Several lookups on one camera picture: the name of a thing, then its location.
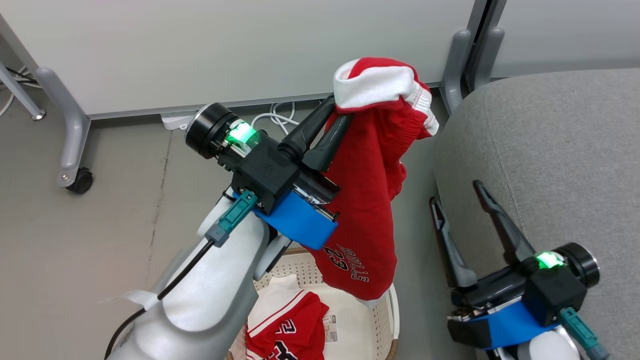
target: white wall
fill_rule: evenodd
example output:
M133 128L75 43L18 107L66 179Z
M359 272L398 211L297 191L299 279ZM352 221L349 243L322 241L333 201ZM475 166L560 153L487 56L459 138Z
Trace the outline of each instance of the white wall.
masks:
M87 114L321 94L387 56L440 81L474 0L3 0L0 12Z
M492 77L640 67L640 1L507 0Z

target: gray floor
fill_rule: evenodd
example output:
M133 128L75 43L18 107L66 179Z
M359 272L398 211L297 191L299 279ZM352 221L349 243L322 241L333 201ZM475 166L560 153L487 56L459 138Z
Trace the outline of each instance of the gray floor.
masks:
M158 117L99 120L83 156L94 185L82 196L68 193L54 180L62 118L40 90L29 93L46 118L31 121L18 102L0 118L1 357L102 358L135 307L97 302L149 288L179 249L197 241L196 229L230 174L188 149L183 132L165 130ZM0 105L8 96L0 88ZM262 110L238 113L250 119ZM434 112L444 118L438 98ZM408 178L393 202L400 360L470 357L446 331L448 291L427 207L436 192L433 144L419 141L404 156Z

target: gray sofa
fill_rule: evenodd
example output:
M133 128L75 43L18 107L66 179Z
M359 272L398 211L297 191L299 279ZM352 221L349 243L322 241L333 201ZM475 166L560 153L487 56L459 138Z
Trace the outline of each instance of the gray sofa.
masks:
M478 275L502 249L480 179L537 250L588 248L600 284L580 312L613 359L640 359L640 69L503 79L470 94L437 135L438 190Z

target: caster wheel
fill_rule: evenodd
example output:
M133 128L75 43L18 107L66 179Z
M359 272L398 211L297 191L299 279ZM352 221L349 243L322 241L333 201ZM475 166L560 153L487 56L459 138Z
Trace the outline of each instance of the caster wheel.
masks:
M86 193L93 184L93 174L86 167L79 168L76 174L76 180L73 184L67 186L67 190L72 193Z

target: clothing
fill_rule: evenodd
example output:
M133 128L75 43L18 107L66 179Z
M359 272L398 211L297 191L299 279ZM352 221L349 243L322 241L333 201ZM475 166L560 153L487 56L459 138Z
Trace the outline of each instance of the clothing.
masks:
M297 275L271 278L247 319L247 360L323 360L329 307L298 286Z
M416 139L438 131L431 92L415 69L386 58L341 66L333 79L338 114L354 117L326 176L341 187L327 208L340 213L323 250L308 249L326 284L373 305L396 269L391 200L406 169L400 157Z

